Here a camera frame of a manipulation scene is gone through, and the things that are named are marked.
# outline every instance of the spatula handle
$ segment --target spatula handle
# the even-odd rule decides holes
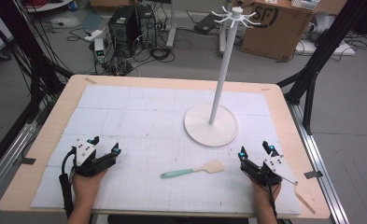
[[[161,175],[161,178],[169,178],[169,177],[174,177],[177,175],[186,175],[192,172],[194,172],[194,169],[171,171],[171,172],[163,173]]]

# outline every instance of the wooden table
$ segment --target wooden table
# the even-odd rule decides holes
[[[49,157],[59,143],[64,128],[87,85],[214,90],[217,83],[203,80],[144,77],[83,75],[71,77],[27,154],[28,158],[35,159],[35,164],[21,165],[0,201],[1,210],[14,212],[63,211],[62,209],[32,208],[31,202],[35,197]],[[302,213],[288,218],[329,218],[330,211],[318,181],[315,178],[306,179],[304,176],[304,173],[312,171],[312,166],[280,88],[275,84],[225,82],[223,89],[225,91],[260,92],[264,94],[278,135],[279,144],[284,148],[285,158],[300,183],[296,187],[296,193],[301,198],[299,204]]]

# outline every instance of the floor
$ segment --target floor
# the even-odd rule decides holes
[[[89,10],[74,15],[84,21]],[[97,24],[103,27],[106,19]],[[180,18],[189,29],[189,18]],[[93,67],[92,52],[82,41],[68,42],[68,30],[49,33],[49,41],[62,61],[75,73]],[[171,63],[152,62],[128,76],[217,80],[221,58],[219,38],[177,31]],[[227,81],[276,83],[299,72],[309,57],[295,56],[288,63],[243,53],[233,48]],[[14,60],[0,60],[0,141],[29,102],[21,72]],[[341,62],[329,60],[318,76],[312,132],[350,223],[367,223],[367,50],[358,50]],[[0,185],[0,198],[18,169],[13,165]],[[293,223],[333,223],[332,219],[292,220]],[[0,223],[63,223],[64,214],[18,214],[0,211]]]

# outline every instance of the mint green spatula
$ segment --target mint green spatula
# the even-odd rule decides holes
[[[186,174],[190,174],[190,173],[197,172],[197,171],[207,171],[208,173],[212,174],[215,172],[224,171],[224,165],[223,165],[223,162],[221,161],[209,161],[206,164],[204,164],[204,166],[202,167],[198,167],[194,169],[186,169],[186,170],[176,170],[176,171],[163,173],[161,175],[161,178],[169,178],[169,177],[174,177],[178,175],[186,175]]]

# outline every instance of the spatula head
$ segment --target spatula head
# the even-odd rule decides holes
[[[202,168],[208,173],[224,171],[224,165],[221,161],[209,161]]]

